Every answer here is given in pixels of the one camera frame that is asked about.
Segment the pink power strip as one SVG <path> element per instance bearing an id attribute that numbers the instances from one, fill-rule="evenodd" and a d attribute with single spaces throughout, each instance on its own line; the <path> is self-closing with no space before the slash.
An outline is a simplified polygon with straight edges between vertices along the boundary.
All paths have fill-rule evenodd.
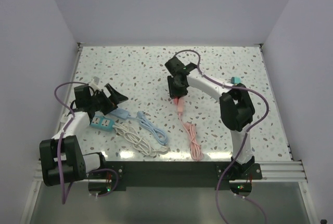
<path id="1" fill-rule="evenodd" d="M 177 112 L 179 115 L 182 115 L 184 112 L 184 98 L 177 99 Z"/>

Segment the blue power strip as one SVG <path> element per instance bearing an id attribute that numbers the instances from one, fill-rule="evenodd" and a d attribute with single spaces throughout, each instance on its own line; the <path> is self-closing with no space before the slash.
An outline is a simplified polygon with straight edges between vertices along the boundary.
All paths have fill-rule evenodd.
<path id="1" fill-rule="evenodd" d="M 125 109 L 121 109 L 121 108 L 117 108 L 117 109 L 111 111 L 109 114 L 111 114 L 112 116 L 115 116 L 117 118 L 120 118 L 122 120 L 126 120 L 130 116 L 129 111 L 127 111 Z"/>

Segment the teal power strip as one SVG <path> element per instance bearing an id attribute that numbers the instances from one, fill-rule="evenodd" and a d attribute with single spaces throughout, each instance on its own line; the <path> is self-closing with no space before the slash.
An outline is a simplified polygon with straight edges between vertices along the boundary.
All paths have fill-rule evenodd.
<path id="1" fill-rule="evenodd" d="M 102 115 L 95 115 L 90 123 L 90 127 L 111 132 L 113 130 L 114 121 Z"/>

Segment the light blue plug adapter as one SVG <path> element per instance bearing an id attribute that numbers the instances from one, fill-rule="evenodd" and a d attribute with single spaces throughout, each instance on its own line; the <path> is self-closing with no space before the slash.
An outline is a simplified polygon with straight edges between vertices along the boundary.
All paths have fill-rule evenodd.
<path id="1" fill-rule="evenodd" d="M 233 77 L 231 77 L 230 82 L 231 82 L 233 85 L 237 85 L 237 84 L 241 83 L 241 79 L 240 79 L 239 77 L 235 77 L 235 76 L 233 76 Z"/>

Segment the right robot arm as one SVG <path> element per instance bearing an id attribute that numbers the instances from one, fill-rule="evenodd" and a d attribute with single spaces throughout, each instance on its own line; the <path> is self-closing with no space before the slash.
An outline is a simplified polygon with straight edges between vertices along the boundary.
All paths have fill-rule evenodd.
<path id="1" fill-rule="evenodd" d="M 188 87 L 196 88 L 220 105 L 221 119 L 225 127 L 230 130 L 233 145 L 230 168 L 225 169 L 230 179 L 243 179 L 250 173 L 254 165 L 250 134 L 247 128 L 253 121 L 255 109 L 243 84 L 235 89 L 222 81 L 216 83 L 209 81 L 200 74 L 197 65 L 189 63 L 184 65 L 177 57 L 165 63 L 170 75 L 167 77 L 169 94 L 177 105 L 179 115 L 184 111 L 183 97 L 188 94 Z"/>

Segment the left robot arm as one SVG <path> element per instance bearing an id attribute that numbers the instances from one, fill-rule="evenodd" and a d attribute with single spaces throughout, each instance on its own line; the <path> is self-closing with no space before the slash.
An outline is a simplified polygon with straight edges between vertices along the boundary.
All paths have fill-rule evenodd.
<path id="1" fill-rule="evenodd" d="M 92 123 L 95 113 L 107 115 L 129 98 L 117 92 L 110 84 L 108 93 L 98 86 L 80 83 L 74 88 L 75 108 L 69 107 L 64 126 L 52 138 L 39 145 L 43 181 L 46 186 L 80 181 L 89 172 L 103 178 L 108 172 L 105 158 L 100 152 L 82 154 L 79 135 Z"/>

